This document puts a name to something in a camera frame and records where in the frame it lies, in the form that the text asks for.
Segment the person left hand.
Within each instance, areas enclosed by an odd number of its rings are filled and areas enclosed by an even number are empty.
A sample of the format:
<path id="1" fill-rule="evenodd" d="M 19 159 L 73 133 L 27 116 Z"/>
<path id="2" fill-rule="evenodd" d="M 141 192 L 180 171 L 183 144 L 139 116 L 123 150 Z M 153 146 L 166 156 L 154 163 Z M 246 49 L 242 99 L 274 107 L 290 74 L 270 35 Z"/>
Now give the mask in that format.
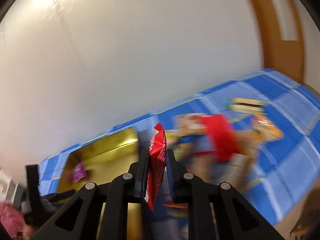
<path id="1" fill-rule="evenodd" d="M 23 240 L 29 240 L 31 237 L 34 235 L 36 230 L 30 226 L 30 225 L 25 225 L 23 230 L 22 230 L 22 239 Z"/>

